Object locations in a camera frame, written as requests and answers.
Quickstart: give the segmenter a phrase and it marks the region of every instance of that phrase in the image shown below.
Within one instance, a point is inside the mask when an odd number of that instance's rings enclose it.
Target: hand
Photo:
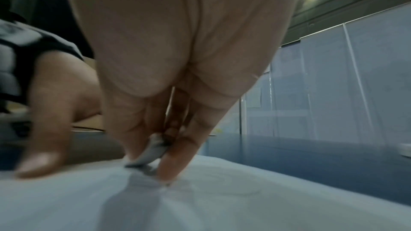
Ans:
[[[64,163],[71,124],[100,112],[97,75],[71,54],[46,52],[36,60],[28,103],[33,124],[16,170],[21,178],[45,175]]]
[[[106,131],[131,159],[164,133],[158,177],[175,178],[266,69],[295,2],[71,0],[98,60]]]

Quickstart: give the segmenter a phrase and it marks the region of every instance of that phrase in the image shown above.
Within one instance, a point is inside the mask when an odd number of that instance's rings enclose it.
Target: person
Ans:
[[[71,124],[101,111],[96,72],[77,47],[46,31],[0,20],[0,100],[30,107],[32,127],[16,174],[53,172],[64,163]]]
[[[296,1],[69,0],[97,61],[106,132],[131,160],[163,134],[172,145],[157,175],[172,181],[263,74]]]

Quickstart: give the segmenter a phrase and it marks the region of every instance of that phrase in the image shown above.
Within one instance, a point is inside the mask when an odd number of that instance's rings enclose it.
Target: gray eraser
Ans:
[[[165,141],[161,134],[152,134],[144,152],[135,160],[126,163],[126,167],[140,167],[161,158],[171,143]]]

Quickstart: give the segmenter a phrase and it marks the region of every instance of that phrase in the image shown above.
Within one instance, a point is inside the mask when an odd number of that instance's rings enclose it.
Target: sheet of paper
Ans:
[[[247,92],[247,108],[261,108],[261,88],[253,87]]]
[[[409,231],[411,208],[196,156],[170,186],[121,160],[19,181],[0,173],[1,231]]]

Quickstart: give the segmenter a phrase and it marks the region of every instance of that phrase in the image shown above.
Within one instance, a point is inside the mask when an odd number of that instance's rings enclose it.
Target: white paper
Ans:
[[[171,186],[123,161],[30,181],[0,173],[1,231],[409,231],[411,208],[196,156]]]
[[[247,108],[261,108],[261,88],[253,87],[247,92]]]

